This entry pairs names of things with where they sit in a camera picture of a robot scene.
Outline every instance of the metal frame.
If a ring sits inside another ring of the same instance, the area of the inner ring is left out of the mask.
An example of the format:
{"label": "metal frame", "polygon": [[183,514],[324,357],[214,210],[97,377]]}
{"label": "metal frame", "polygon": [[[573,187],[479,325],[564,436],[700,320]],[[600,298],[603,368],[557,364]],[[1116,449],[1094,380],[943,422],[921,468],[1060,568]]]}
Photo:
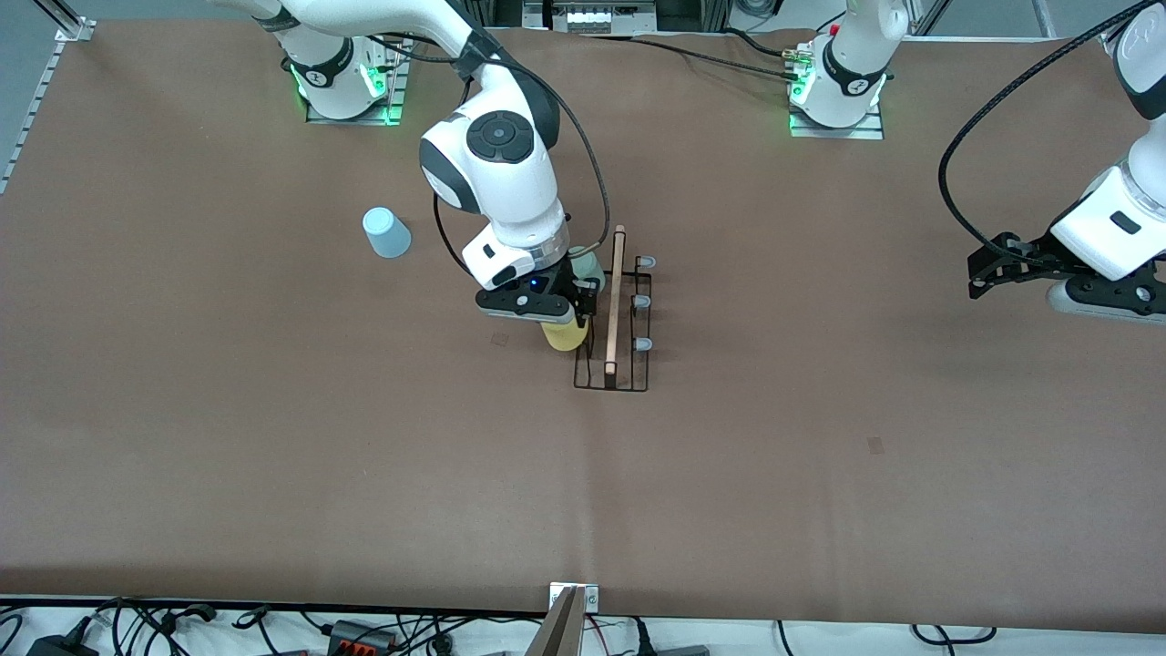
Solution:
{"label": "metal frame", "polygon": [[63,0],[33,0],[52,22],[57,23],[57,41],[89,41],[96,21],[79,15]]}
{"label": "metal frame", "polygon": [[1048,0],[1032,0],[1032,10],[1037,14],[1040,34],[1047,38],[1056,38],[1056,28],[1053,26],[1053,13],[1048,9]]}
{"label": "metal frame", "polygon": [[932,8],[915,23],[914,33],[918,35],[930,34],[935,29],[935,23],[940,22],[940,19],[943,17],[943,14],[947,13],[950,6],[951,0],[935,0]]}
{"label": "metal frame", "polygon": [[581,585],[564,587],[539,633],[534,634],[526,656],[578,656],[585,615],[586,588]]}
{"label": "metal frame", "polygon": [[28,104],[28,113],[24,114],[24,122],[21,124],[20,134],[16,135],[16,144],[13,146],[12,155],[8,156],[8,163],[5,164],[3,172],[0,174],[0,196],[8,188],[8,179],[12,178],[12,172],[16,169],[16,158],[20,157],[20,153],[24,149],[24,140],[28,139],[28,133],[33,129],[33,120],[36,119],[36,112],[41,110],[41,100],[44,99],[44,94],[49,91],[49,80],[52,79],[52,73],[57,70],[57,63],[61,62],[61,51],[64,49],[65,44],[58,41],[52,48],[52,56],[49,57],[49,63],[44,65],[44,72],[41,73],[41,82],[36,85],[36,91],[33,92],[33,101]]}

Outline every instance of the black cable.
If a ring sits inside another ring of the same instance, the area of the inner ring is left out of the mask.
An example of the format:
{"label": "black cable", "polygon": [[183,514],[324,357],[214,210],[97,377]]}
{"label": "black cable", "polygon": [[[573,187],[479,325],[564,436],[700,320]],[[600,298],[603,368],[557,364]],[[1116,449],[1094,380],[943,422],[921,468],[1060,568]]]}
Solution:
{"label": "black cable", "polygon": [[[377,43],[380,43],[381,45],[388,48],[389,50],[393,50],[394,52],[405,55],[407,57],[413,57],[414,59],[421,62],[444,63],[444,64],[454,64],[457,62],[457,59],[452,57],[423,57],[421,55],[414,55],[407,50],[403,50],[391,43],[387,43],[381,38],[377,38],[373,36],[370,36],[368,38],[372,38]],[[580,140],[583,141],[583,149],[586,150],[588,160],[590,160],[591,162],[591,169],[595,171],[595,181],[596,184],[598,184],[599,186],[599,196],[603,199],[603,231],[599,233],[599,238],[596,239],[595,242],[592,242],[590,246],[586,246],[580,251],[570,253],[567,256],[575,259],[595,251],[596,248],[603,245],[603,242],[607,239],[607,233],[611,231],[611,198],[607,197],[607,185],[603,179],[603,171],[599,169],[599,161],[595,156],[595,149],[591,147],[591,140],[586,137],[586,131],[583,129],[583,125],[580,122],[578,117],[576,117],[575,112],[571,111],[571,107],[570,105],[567,104],[567,100],[563,100],[563,97],[560,96],[559,92],[555,91],[554,87],[552,87],[550,84],[547,83],[547,80],[535,75],[534,71],[532,71],[531,69],[524,66],[518,62],[507,62],[504,59],[486,59],[485,63],[496,66],[501,66],[512,72],[513,71],[521,72],[522,75],[533,79],[535,84],[541,86],[543,91],[546,91],[552,98],[555,99],[556,103],[559,103],[559,106],[563,108],[563,113],[567,114],[567,118],[570,119],[571,125],[575,126],[575,131],[578,132]]]}
{"label": "black cable", "polygon": [[753,66],[753,65],[750,65],[750,64],[743,64],[740,62],[733,62],[733,61],[730,61],[730,59],[722,59],[721,57],[714,57],[712,55],[705,55],[704,52],[697,52],[695,50],[687,50],[684,48],[677,48],[675,45],[668,45],[667,43],[660,43],[659,41],[640,41],[638,38],[632,38],[630,41],[632,43],[642,43],[645,45],[652,45],[653,48],[662,48],[665,50],[669,50],[669,51],[673,51],[673,52],[679,52],[681,55],[686,55],[686,56],[689,56],[689,57],[696,57],[697,59],[704,59],[707,62],[712,62],[715,64],[721,64],[721,65],[725,65],[725,66],[732,66],[735,69],[742,69],[742,70],[759,72],[759,73],[763,73],[763,75],[772,75],[773,77],[778,77],[778,78],[785,79],[787,82],[796,82],[798,80],[798,76],[794,75],[794,73],[792,73],[792,72],[789,72],[789,71],[779,71],[779,70],[773,70],[773,69],[764,69],[761,66]]}
{"label": "black cable", "polygon": [[833,23],[834,21],[836,21],[836,20],[841,19],[841,17],[842,17],[842,16],[844,16],[844,15],[847,15],[847,13],[845,13],[845,12],[840,12],[840,13],[838,13],[838,15],[836,15],[836,16],[830,16],[830,20],[828,20],[828,21],[826,21],[824,23],[822,23],[822,24],[817,26],[817,29],[815,29],[814,31],[822,31],[823,29],[826,29],[827,27],[829,27],[829,26],[830,26],[830,23]]}
{"label": "black cable", "polygon": [[430,45],[436,45],[437,42],[428,36],[421,36],[420,34],[409,34],[406,31],[382,31],[382,36],[395,36],[398,38],[412,38],[413,41],[420,41],[422,43],[428,43]]}
{"label": "black cable", "polygon": [[789,641],[786,640],[786,623],[781,620],[777,621],[778,635],[781,637],[781,648],[786,650],[786,656],[794,656],[794,650],[789,649]]}
{"label": "black cable", "polygon": [[[437,640],[438,637],[441,637],[441,636],[443,636],[443,635],[449,635],[449,634],[454,633],[454,630],[456,630],[456,629],[459,629],[459,628],[464,627],[465,625],[469,625],[470,622],[472,622],[472,621],[475,621],[475,620],[476,620],[476,618],[465,618],[465,619],[463,619],[463,620],[458,621],[458,622],[457,622],[456,625],[454,625],[454,626],[451,626],[451,627],[449,627],[449,628],[445,628],[445,629],[440,629],[440,630],[437,630],[436,633],[434,633],[434,635],[431,635],[431,636],[429,636],[429,637],[427,637],[427,639],[422,640],[422,641],[421,641],[420,643],[417,643],[417,644],[410,644],[410,646],[408,647],[408,649],[406,649],[406,650],[405,650],[405,654],[406,654],[406,655],[408,655],[408,654],[412,654],[412,653],[413,653],[413,651],[415,651],[416,649],[420,649],[421,647],[423,647],[423,646],[426,646],[426,644],[428,644],[428,643],[430,643],[430,642],[433,642],[433,641]],[[421,634],[419,634],[419,635],[423,635],[423,634],[424,634],[426,632],[428,632],[428,630],[429,630],[430,628],[433,628],[433,625],[430,625],[429,627],[426,627],[426,630],[424,630],[424,632],[422,632],[422,633],[421,633]]]}
{"label": "black cable", "polygon": [[[470,97],[470,82],[471,80],[469,79],[465,80],[465,87],[462,89],[462,99],[457,101],[457,106],[462,106],[462,103]],[[449,256],[454,258],[458,268],[464,270],[470,277],[473,277],[473,274],[470,273],[470,267],[465,266],[465,262],[462,261],[461,256],[458,256],[457,251],[454,249],[454,244],[449,242],[449,235],[445,234],[445,225],[441,220],[441,199],[437,196],[437,191],[434,191],[434,223],[437,224],[437,233],[441,234],[441,240],[445,244],[445,249],[449,251]]]}
{"label": "black cable", "polygon": [[744,41],[750,48],[757,50],[758,52],[763,52],[765,55],[770,55],[773,57],[781,57],[781,50],[774,50],[773,48],[766,48],[765,45],[761,45],[760,43],[757,42],[756,38],[750,36],[749,33],[744,30],[737,29],[735,27],[726,27],[725,34],[732,34],[739,36],[742,41]]}
{"label": "black cable", "polygon": [[648,635],[647,625],[639,618],[632,618],[632,620],[635,621],[635,632],[640,639],[640,648],[635,651],[635,656],[656,656],[655,648],[652,647],[652,636]]}
{"label": "black cable", "polygon": [[[162,639],[166,640],[167,646],[169,646],[171,655],[175,654],[175,653],[177,653],[177,654],[182,654],[183,656],[190,656],[190,653],[187,651],[185,648],[183,648],[181,644],[178,644],[178,642],[176,640],[174,640],[174,636],[170,635],[171,633],[174,633],[174,628],[171,627],[170,629],[167,629],[166,627],[163,627],[157,620],[154,619],[153,612],[148,612],[147,609],[142,608],[141,606],[139,606],[138,604],[135,604],[135,602],[133,602],[133,601],[131,601],[128,599],[118,599],[117,600],[117,605],[118,605],[119,609],[121,608],[121,606],[126,606],[126,607],[131,608],[132,611],[134,611],[135,613],[138,613],[138,616],[141,618],[142,621],[147,626],[149,626],[149,628],[154,629],[154,634],[150,636],[150,640],[146,641],[146,653],[145,654],[149,654],[149,644],[150,644],[150,642],[153,642],[155,637],[157,637],[157,636],[161,635]],[[117,620],[118,620],[117,614],[114,614],[113,619],[114,619],[114,625],[115,625]]]}
{"label": "black cable", "polygon": [[22,618],[20,613],[16,613],[15,615],[8,615],[2,620],[0,620],[0,627],[9,622],[15,622],[16,626],[12,628],[12,633],[8,634],[8,637],[3,641],[3,644],[0,644],[0,654],[3,654],[5,651],[8,650],[9,647],[12,647],[12,641],[16,640],[16,634],[19,634],[20,629],[23,628],[24,626],[24,618]]}
{"label": "black cable", "polygon": [[267,649],[272,651],[272,656],[280,656],[280,650],[275,649],[275,644],[272,642],[272,636],[267,635],[267,627],[264,626],[264,620],[260,619],[257,625],[259,625],[259,635],[264,636],[264,642],[267,644]]}
{"label": "black cable", "polygon": [[126,656],[132,656],[133,655],[133,653],[134,653],[134,644],[138,643],[138,636],[141,635],[142,629],[146,628],[146,622],[143,622],[141,620],[141,618],[138,618],[135,620],[135,622],[138,622],[138,628],[136,629],[134,629],[133,625],[129,626],[129,628],[133,629],[134,633],[133,633],[133,635],[129,636],[129,644],[126,646]]}
{"label": "black cable", "polygon": [[[485,620],[492,625],[508,625],[511,622],[534,622],[535,625],[542,625],[542,620],[536,620],[534,618],[479,618],[479,620]],[[600,627],[614,627],[613,622],[599,622]]]}
{"label": "black cable", "polygon": [[110,626],[110,640],[113,641],[113,653],[117,656],[125,655],[125,651],[121,650],[121,632],[118,630],[118,622],[121,621],[121,604],[118,604],[117,611],[113,612],[113,623]]}
{"label": "black cable", "polygon": [[992,97],[992,99],[989,100],[988,104],[985,104],[983,107],[981,107],[981,110],[978,112],[976,112],[976,114],[974,117],[971,117],[971,119],[969,119],[967,124],[964,124],[964,126],[960,129],[960,132],[956,133],[955,137],[951,139],[951,143],[948,144],[947,150],[943,151],[943,156],[940,157],[940,171],[939,171],[939,177],[940,177],[940,193],[943,196],[943,204],[947,205],[948,211],[951,212],[951,216],[955,217],[956,221],[958,221],[960,225],[963,226],[963,228],[968,231],[968,233],[970,233],[972,237],[975,237],[976,239],[978,239],[979,242],[984,245],[984,247],[986,247],[988,249],[992,251],[998,256],[1002,256],[1002,258],[1012,258],[1013,260],[1016,260],[1018,262],[1027,263],[1030,266],[1048,267],[1049,264],[1060,266],[1061,263],[1063,263],[1063,262],[1056,262],[1055,260],[1054,261],[1042,261],[1042,260],[1033,259],[1033,258],[1030,258],[1030,256],[1024,256],[1024,255],[1017,254],[1014,252],[1010,252],[1010,251],[1007,251],[1007,249],[1005,249],[1005,248],[1003,248],[1003,247],[993,244],[991,239],[989,239],[988,237],[985,237],[983,232],[981,232],[975,225],[971,224],[971,221],[969,221],[963,216],[963,213],[960,212],[960,207],[956,206],[955,199],[951,198],[951,190],[948,188],[948,179],[947,179],[947,176],[948,176],[948,164],[951,162],[951,155],[955,154],[956,148],[960,147],[960,143],[963,142],[963,140],[968,136],[968,134],[971,132],[971,129],[974,127],[976,127],[979,124],[979,121],[982,121],[984,119],[984,117],[986,117],[989,114],[989,112],[991,112],[992,110],[995,110],[997,105],[999,105],[1002,101],[1004,101],[1005,98],[1007,98],[1009,96],[1011,96],[1012,92],[1016,91],[1017,89],[1019,89],[1020,85],[1023,85],[1025,82],[1028,82],[1030,79],[1032,79],[1033,77],[1035,77],[1037,73],[1039,73],[1040,71],[1047,69],[1049,65],[1052,65],[1053,63],[1055,63],[1058,59],[1065,57],[1066,55],[1068,55],[1069,52],[1076,50],[1081,45],[1088,43],[1093,37],[1095,37],[1098,34],[1105,31],[1110,27],[1114,27],[1114,26],[1116,26],[1119,22],[1123,22],[1123,21],[1132,19],[1133,16],[1138,15],[1146,7],[1151,7],[1153,5],[1157,5],[1158,2],[1159,2],[1159,0],[1142,0],[1137,5],[1130,7],[1129,9],[1125,9],[1124,12],[1119,12],[1119,13],[1110,16],[1109,19],[1105,19],[1104,21],[1102,21],[1101,23],[1098,23],[1096,27],[1093,27],[1089,30],[1087,30],[1081,36],[1077,36],[1073,41],[1069,41],[1065,45],[1061,45],[1060,48],[1056,49],[1055,52],[1053,52],[1052,55],[1049,55],[1049,56],[1045,57],[1044,59],[1037,62],[1032,68],[1030,68],[1028,70],[1026,70],[1023,73],[1020,73],[1019,77],[1017,77],[1016,79],[1013,79],[999,93],[997,93],[995,97]]}
{"label": "black cable", "polygon": [[318,632],[323,632],[323,630],[324,630],[324,625],[317,625],[317,623],[316,623],[315,621],[312,621],[312,619],[311,619],[311,618],[309,618],[309,616],[308,616],[308,614],[307,614],[307,613],[304,613],[303,611],[300,611],[300,616],[301,616],[301,618],[303,618],[303,621],[305,621],[305,622],[308,622],[309,625],[311,625],[312,627],[315,627],[315,628],[316,628],[316,630],[318,630]]}
{"label": "black cable", "polygon": [[911,625],[911,634],[915,636],[920,642],[930,644],[932,647],[943,647],[947,649],[948,656],[955,656],[956,646],[968,646],[968,644],[984,644],[985,642],[996,637],[996,627],[989,627],[988,633],[979,637],[957,637],[953,639],[948,635],[947,630],[939,625],[932,625],[935,633],[940,634],[940,640],[932,640],[919,630],[919,625]]}
{"label": "black cable", "polygon": [[456,57],[429,57],[429,56],[426,56],[426,55],[417,55],[416,52],[410,52],[410,51],[406,50],[405,48],[399,48],[398,45],[394,45],[394,44],[389,43],[388,41],[385,41],[384,38],[379,37],[379,36],[371,36],[370,35],[366,38],[368,38],[373,43],[380,43],[381,45],[384,45],[385,48],[388,48],[389,50],[396,52],[398,55],[403,55],[406,57],[416,59],[419,62],[429,62],[430,64],[456,64],[457,63],[457,58]]}
{"label": "black cable", "polygon": [[932,625],[932,626],[935,628],[936,632],[939,632],[940,636],[942,636],[942,640],[928,640],[923,637],[923,634],[919,633],[919,625],[911,625],[911,633],[914,634],[914,636],[918,637],[919,640],[926,642],[927,644],[930,644],[933,647],[947,648],[948,656],[955,656],[955,644],[951,642],[951,637],[948,636],[946,630],[943,630],[943,627],[939,625]]}

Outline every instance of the white floor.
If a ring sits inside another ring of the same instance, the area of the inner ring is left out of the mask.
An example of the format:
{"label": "white floor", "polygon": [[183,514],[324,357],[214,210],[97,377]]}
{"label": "white floor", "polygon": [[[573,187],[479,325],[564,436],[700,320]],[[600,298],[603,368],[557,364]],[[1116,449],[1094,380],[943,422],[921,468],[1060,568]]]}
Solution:
{"label": "white floor", "polygon": [[[8,654],[26,654],[33,641],[45,635],[65,635],[85,615],[84,611],[69,608],[36,608],[21,611],[24,626]],[[231,621],[238,612],[224,612],[210,625],[197,619],[183,620],[175,634],[176,641],[191,656],[248,656],[267,655],[271,651],[262,642],[258,628],[238,630]],[[392,625],[391,615],[326,615],[311,614],[317,623],[350,620],[368,627]],[[106,620],[112,613],[103,614]],[[121,615],[119,630],[127,633],[133,615],[126,611]],[[598,618],[602,623],[617,622],[603,627],[604,639],[612,655],[619,655],[638,647],[635,626],[624,618]],[[646,619],[653,647],[656,650],[691,646],[704,646],[710,656],[786,656],[777,635],[773,621],[730,620],[675,620]],[[272,614],[265,621],[273,644],[281,651],[308,650],[312,655],[328,653],[328,639],[311,628],[295,613]],[[413,627],[406,618],[406,627]],[[0,641],[5,640],[12,625],[0,628]],[[939,647],[930,647],[915,640],[906,626],[898,625],[834,625],[819,622],[786,622],[789,648],[795,656],[944,656]],[[525,654],[538,626],[529,622],[496,625],[476,621],[452,632],[455,656],[487,656],[506,653]],[[929,627],[922,627],[925,635],[936,635]],[[982,629],[948,627],[953,639],[981,635]],[[103,656],[113,655],[111,630],[92,622],[85,636],[85,646]],[[134,654],[141,651],[145,639],[138,642]],[[162,640],[156,640],[152,654],[169,654]],[[1000,629],[996,639],[985,644],[957,647],[958,656],[1150,656],[1166,653],[1166,636],[1133,634],[1086,634],[1073,632],[1044,632],[1026,629]],[[581,656],[605,656],[593,630],[585,632]]]}

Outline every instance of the light blue cup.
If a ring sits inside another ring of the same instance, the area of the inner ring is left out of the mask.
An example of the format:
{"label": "light blue cup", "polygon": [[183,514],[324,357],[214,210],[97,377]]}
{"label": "light blue cup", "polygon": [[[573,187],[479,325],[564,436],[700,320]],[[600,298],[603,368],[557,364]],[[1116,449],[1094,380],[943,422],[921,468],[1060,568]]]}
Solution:
{"label": "light blue cup", "polygon": [[399,258],[413,242],[408,226],[387,207],[372,207],[366,211],[363,223],[372,249],[382,258]]}

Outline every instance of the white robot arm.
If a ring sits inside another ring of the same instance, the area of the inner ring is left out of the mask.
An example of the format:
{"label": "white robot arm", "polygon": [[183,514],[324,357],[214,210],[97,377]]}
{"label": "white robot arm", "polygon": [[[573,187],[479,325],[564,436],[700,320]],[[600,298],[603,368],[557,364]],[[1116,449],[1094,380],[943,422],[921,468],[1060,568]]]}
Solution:
{"label": "white robot arm", "polygon": [[827,127],[856,125],[878,100],[887,64],[909,24],[904,0],[847,0],[836,34],[820,34],[798,47],[813,52],[813,64],[800,71],[801,84],[789,85],[789,103]]}
{"label": "white robot arm", "polygon": [[996,248],[972,253],[971,297],[1002,282],[1052,277],[1060,280],[1047,295],[1054,309],[1166,324],[1166,284],[1154,275],[1166,252],[1166,0],[1142,5],[1112,56],[1150,131],[1053,220],[1047,234],[1026,242],[1005,232],[992,239]]}
{"label": "white robot arm", "polygon": [[[368,106],[356,70],[364,36],[409,31],[431,38],[482,90],[421,140],[421,168],[448,204],[485,214],[462,251],[491,315],[582,326],[597,284],[580,284],[568,258],[567,214],[548,148],[559,139],[554,96],[478,26],[456,0],[210,0],[250,13],[280,38],[309,101],[332,115]],[[318,77],[312,82],[314,72]]]}

